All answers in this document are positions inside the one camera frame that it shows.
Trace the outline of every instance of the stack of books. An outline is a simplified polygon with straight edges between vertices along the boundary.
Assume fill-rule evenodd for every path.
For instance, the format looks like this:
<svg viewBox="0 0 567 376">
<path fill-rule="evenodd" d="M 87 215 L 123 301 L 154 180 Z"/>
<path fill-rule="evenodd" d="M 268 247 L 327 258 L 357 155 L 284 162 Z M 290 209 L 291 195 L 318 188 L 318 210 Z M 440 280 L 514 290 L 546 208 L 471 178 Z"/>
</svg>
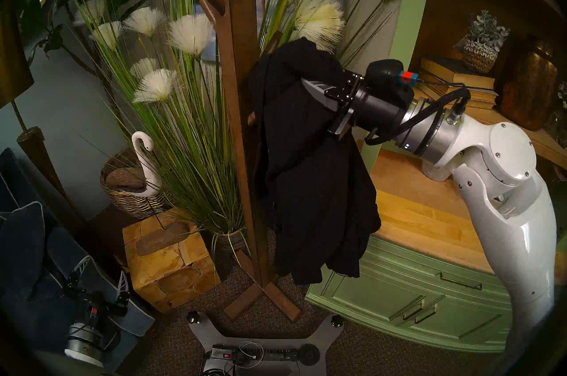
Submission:
<svg viewBox="0 0 567 376">
<path fill-rule="evenodd" d="M 462 83 L 471 92 L 471 100 L 467 106 L 481 109 L 492 109 L 496 101 L 494 92 L 494 79 L 482 76 L 467 69 L 461 60 L 446 57 L 424 57 L 419 63 L 421 71 L 419 78 L 427 83 L 418 82 L 417 87 L 429 98 L 437 100 L 445 94 L 458 89 L 460 86 L 451 86 L 452 83 Z"/>
</svg>

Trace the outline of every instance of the wooden countertop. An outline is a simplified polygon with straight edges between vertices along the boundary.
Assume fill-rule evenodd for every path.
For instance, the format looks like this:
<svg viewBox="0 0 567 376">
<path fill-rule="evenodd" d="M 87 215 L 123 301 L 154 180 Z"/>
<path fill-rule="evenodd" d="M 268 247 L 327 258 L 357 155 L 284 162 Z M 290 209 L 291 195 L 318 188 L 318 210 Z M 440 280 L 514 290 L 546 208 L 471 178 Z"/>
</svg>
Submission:
<svg viewBox="0 0 567 376">
<path fill-rule="evenodd" d="M 429 179 L 421 160 L 382 149 L 370 174 L 382 227 L 374 236 L 478 271 L 493 273 L 463 199 L 451 178 Z M 567 285 L 557 253 L 556 284 Z"/>
</svg>

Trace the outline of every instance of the black knob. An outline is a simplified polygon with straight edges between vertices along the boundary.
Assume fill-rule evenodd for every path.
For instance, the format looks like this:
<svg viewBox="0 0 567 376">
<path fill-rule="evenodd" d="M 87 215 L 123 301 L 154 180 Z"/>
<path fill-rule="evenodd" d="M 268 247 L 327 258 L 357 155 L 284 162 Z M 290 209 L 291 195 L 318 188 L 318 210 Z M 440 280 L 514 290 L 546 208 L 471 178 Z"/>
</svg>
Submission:
<svg viewBox="0 0 567 376">
<path fill-rule="evenodd" d="M 333 315 L 330 319 L 330 325 L 333 327 L 342 327 L 345 324 L 345 319 L 341 315 Z"/>
<path fill-rule="evenodd" d="M 189 312 L 187 314 L 187 321 L 189 322 L 189 324 L 195 324 L 195 323 L 199 323 L 199 312 L 197 312 L 196 310 L 192 310 L 191 312 Z"/>
</svg>

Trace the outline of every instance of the green cabinet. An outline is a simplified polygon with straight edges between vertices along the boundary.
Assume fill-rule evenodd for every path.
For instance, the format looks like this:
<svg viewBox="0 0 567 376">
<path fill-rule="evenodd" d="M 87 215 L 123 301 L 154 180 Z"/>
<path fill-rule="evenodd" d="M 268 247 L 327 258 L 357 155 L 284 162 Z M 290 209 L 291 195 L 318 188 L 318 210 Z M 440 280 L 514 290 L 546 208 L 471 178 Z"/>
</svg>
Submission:
<svg viewBox="0 0 567 376">
<path fill-rule="evenodd" d="M 390 335 L 460 351 L 501 352 L 511 326 L 500 281 L 371 237 L 360 278 L 323 267 L 306 299 Z"/>
</svg>

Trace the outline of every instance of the black clothing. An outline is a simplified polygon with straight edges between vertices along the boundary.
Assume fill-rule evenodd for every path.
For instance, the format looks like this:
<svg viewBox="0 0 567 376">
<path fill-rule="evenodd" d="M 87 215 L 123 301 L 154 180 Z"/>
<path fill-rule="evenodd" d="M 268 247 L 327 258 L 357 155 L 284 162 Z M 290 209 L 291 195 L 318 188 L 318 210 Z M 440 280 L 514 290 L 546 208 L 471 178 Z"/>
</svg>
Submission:
<svg viewBox="0 0 567 376">
<path fill-rule="evenodd" d="M 380 228 L 376 190 L 353 136 L 327 132 L 336 113 L 301 77 L 338 84 L 342 68 L 305 38 L 264 56 L 249 76 L 260 143 L 254 184 L 276 227 L 276 271 L 320 283 L 321 266 L 358 277 L 369 235 Z"/>
</svg>

